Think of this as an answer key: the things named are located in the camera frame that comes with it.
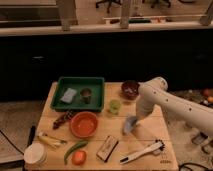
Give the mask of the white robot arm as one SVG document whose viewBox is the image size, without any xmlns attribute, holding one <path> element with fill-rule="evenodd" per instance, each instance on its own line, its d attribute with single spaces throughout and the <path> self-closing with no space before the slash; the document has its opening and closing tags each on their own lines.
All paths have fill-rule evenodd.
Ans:
<svg viewBox="0 0 213 171">
<path fill-rule="evenodd" d="M 162 77 L 142 82 L 136 102 L 136 116 L 139 120 L 153 112 L 158 105 L 173 112 L 208 136 L 213 136 L 213 109 L 177 97 L 167 92 L 168 83 Z"/>
</svg>

